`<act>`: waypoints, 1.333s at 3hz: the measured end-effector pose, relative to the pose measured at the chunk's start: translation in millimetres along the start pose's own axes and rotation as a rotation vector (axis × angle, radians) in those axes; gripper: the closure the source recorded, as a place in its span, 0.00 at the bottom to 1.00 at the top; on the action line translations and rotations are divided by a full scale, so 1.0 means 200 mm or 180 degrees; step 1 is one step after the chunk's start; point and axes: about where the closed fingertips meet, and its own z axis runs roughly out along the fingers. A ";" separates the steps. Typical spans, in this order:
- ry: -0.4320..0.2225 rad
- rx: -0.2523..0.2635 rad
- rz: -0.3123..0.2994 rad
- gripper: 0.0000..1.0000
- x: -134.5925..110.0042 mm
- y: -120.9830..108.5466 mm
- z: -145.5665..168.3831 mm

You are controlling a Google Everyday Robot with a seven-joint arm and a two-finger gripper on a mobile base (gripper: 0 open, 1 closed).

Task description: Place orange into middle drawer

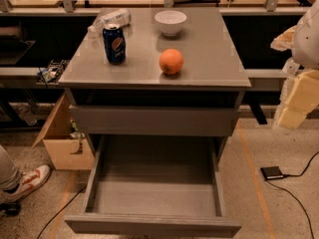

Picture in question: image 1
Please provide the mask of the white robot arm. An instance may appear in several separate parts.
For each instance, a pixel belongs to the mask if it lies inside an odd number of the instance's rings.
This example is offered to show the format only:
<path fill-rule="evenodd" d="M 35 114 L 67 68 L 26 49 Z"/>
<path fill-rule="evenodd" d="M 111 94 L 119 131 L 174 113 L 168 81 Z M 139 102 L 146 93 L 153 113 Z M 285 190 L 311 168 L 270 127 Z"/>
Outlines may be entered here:
<path fill-rule="evenodd" d="M 287 129 L 299 128 L 319 106 L 319 0 L 295 26 L 276 37 L 270 47 L 292 53 L 282 68 L 287 79 L 275 124 Z"/>

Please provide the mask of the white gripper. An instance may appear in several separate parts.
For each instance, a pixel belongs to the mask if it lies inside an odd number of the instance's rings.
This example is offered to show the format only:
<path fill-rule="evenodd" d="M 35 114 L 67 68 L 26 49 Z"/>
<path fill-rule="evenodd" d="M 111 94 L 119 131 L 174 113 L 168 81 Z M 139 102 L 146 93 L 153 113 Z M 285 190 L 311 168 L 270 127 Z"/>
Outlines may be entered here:
<path fill-rule="evenodd" d="M 319 106 L 319 71 L 306 70 L 297 76 L 299 67 L 289 58 L 282 69 L 287 78 L 281 90 L 276 124 L 288 129 L 299 128 Z"/>

